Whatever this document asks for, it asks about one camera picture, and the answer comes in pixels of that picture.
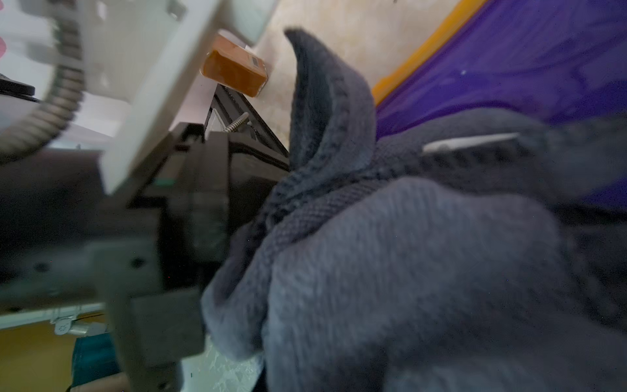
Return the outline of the purple boot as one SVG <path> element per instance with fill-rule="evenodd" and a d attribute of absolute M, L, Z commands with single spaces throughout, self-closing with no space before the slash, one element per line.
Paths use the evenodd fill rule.
<path fill-rule="evenodd" d="M 377 111 L 365 177 L 626 217 L 626 4 L 489 1 Z"/>

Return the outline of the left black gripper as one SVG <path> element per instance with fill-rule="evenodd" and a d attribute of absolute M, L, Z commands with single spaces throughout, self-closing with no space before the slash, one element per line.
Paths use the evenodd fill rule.
<path fill-rule="evenodd" d="M 1 168 L 1 309 L 103 304 L 133 391 L 178 391 L 205 347 L 200 296 L 289 170 L 272 134 L 182 123 L 112 194 L 94 150 Z"/>

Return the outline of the grey cloth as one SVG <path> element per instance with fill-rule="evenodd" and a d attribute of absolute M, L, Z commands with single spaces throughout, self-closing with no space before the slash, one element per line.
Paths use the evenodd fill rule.
<path fill-rule="evenodd" d="M 271 391 L 623 391 L 626 116 L 471 109 L 377 139 L 362 76 L 289 29 L 290 171 L 202 295 Z"/>

